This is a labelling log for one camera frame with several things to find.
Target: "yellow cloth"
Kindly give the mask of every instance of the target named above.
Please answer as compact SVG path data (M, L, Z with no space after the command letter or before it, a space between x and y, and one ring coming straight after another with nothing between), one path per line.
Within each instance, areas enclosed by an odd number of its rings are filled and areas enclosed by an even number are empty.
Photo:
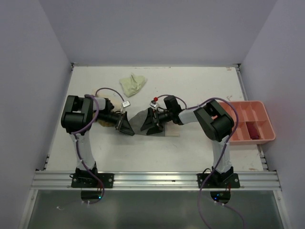
M128 78L120 79L123 92L127 97L137 94L146 83L147 79L142 75L131 74Z

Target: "white table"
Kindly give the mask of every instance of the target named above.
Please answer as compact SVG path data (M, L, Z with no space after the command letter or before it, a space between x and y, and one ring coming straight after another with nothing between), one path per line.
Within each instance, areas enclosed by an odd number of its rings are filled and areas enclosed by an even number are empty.
M173 94L188 106L210 97L244 100L235 68L225 67L75 67L67 95L90 94L110 87L123 94L119 79L144 75L148 81L141 91L128 98L130 119L147 109L161 94ZM104 91L112 97L114 93ZM90 142L99 171L202 171L213 164L211 141L198 123L180 126L180 137L128 136L114 128L93 124ZM257 146L231 146L235 171L263 171ZM74 171L76 155L72 141L60 121L48 161L48 171Z

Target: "cable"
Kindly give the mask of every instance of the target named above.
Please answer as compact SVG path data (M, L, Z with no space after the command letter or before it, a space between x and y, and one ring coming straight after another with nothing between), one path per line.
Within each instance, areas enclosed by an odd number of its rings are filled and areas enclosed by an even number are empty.
M69 201L65 204L60 204L60 205L56 206L56 209L58 209L59 211L64 211L67 206L69 206L70 204L77 203L77 202L79 202L80 204L85 203L85 201L83 201L83 200L75 199L75 200Z
M88 172L94 179L96 179L96 180L98 181L98 183L101 185L101 189L102 189L101 199L102 199L103 196L104 196L104 194L105 194L104 184L103 184L103 182L102 182L97 176L95 176L95 175L90 171L90 169L89 169L89 168L87 167L87 165L84 163L84 161L83 161L83 159L82 159L82 157L81 157L80 150L79 150L79 145L78 145L78 140L79 140L79 139L78 139L78 137L77 137L77 134L80 134L80 133L82 133L83 131L87 130L87 129L92 125L92 123L95 122L95 120L97 119L97 116L98 116L98 114L99 114L99 110L100 110L100 108L99 108L99 103L98 103L98 101L96 100L96 98L95 98L93 95L85 94L85 97L89 97L89 98L91 98L91 99L95 102L95 104L96 104L96 112L95 112L95 114L94 114L93 119L92 119L84 128L80 129L79 131L71 132L71 134L74 135L74 137L75 137L76 153L77 153L77 156L78 156L79 160L81 161L82 165L85 167L85 169L87 170L87 172ZM90 203L90 204L95 204L95 203L99 202L101 199L98 199L96 202L92 202L92 203Z
M212 169L211 173L205 178L205 180L203 181L203 183L202 183L201 186L200 186L199 195L198 195L198 202L197 202L198 212L199 212L199 215L200 215L201 219L203 220L203 222L205 223L205 225L206 225L209 229L212 229L212 227L211 227L211 225L206 221L206 219L203 217L203 214L202 214L202 212L201 212L201 206L200 206L201 192L202 192L202 189L203 189L205 183L207 182L207 180L208 180L208 179L213 175L213 173L216 171L217 166L219 165L219 163L220 163L222 157L224 156L224 152L225 152L225 149L226 149L226 147L227 147L227 143L229 142L230 138L232 137L232 135L233 135L234 132L236 131L236 129L237 129L237 127L238 127L238 124L239 124L239 117L238 117L237 110L236 110L228 101L226 101L226 100L224 100L224 99L222 99L222 98L217 98L217 97L210 98L210 99L204 101L203 103L201 103L199 106L193 106L193 107L190 107L190 108L188 108L188 109L194 109L194 108L200 107L200 106L206 104L207 102L209 102L209 101L211 101L211 100L220 100L220 101L225 102L226 104L228 104L228 105L233 109L233 111L234 111L234 113L235 113L235 115L236 115L236 124L235 124L235 127L234 127L232 133L229 135L229 137L228 137L228 138L226 139L226 141L224 142L223 150L222 150L222 152L221 152L221 154L220 154L220 157L219 157L219 159L218 159L218 161L217 161L215 167ZM224 205L224 206L225 206L226 208L229 208L229 209L235 211L235 212L240 216L240 218L241 218L242 221L243 221L243 229L245 229L245 228L246 228L246 223L245 223L245 219L243 218L242 214L241 214L239 211L235 210L235 209L234 209L233 207L231 207L231 206L228 206L228 205Z
M206 168L202 173L205 173L207 170L209 170L211 172L210 168Z
M158 96L157 98L160 99L161 97L164 97L164 96L170 96L170 94L162 94L162 95ZM175 96L175 98L179 99L184 104L185 108L188 109L185 101L183 101L181 98L179 98L177 96Z
M124 98L123 98L123 96L121 96L121 94L120 94L118 91L116 91L116 90L114 90L114 89L112 89L112 88L110 88L110 87L102 87L102 88L98 89L98 90L95 92L95 97L98 97L98 96L97 96L97 93L98 93L100 90L104 90L104 89L107 89L107 90L116 92L116 93L121 97L121 99L123 100L123 102L125 101Z
M163 111L167 111L166 109L164 109L164 108L162 108L162 107L159 106L159 107L157 107L157 111L158 111L158 112L161 112L161 111L159 111L159 109L161 109L161 110L163 110Z

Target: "pink tray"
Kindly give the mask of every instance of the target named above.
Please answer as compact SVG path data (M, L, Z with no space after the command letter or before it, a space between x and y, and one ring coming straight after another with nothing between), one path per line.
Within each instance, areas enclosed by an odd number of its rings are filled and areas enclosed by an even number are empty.
M219 103L226 112L234 119L236 117L232 108L225 104ZM258 145L265 144L275 139L275 133L271 126L265 106L260 101L240 101L231 102L235 107L239 117L239 125L236 132L233 134L230 144L231 145ZM249 128L256 129L258 139L251 139Z

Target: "white wall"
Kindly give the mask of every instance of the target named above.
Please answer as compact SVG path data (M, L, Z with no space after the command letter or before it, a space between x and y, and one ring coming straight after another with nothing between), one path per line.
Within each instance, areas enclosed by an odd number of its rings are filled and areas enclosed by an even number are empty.
M233 64L276 0L40 0L71 62Z
M242 63L249 99L262 100L277 138L265 145L294 228L305 228L305 1L278 0Z
M37 0L0 1L0 228L18 227L71 65Z

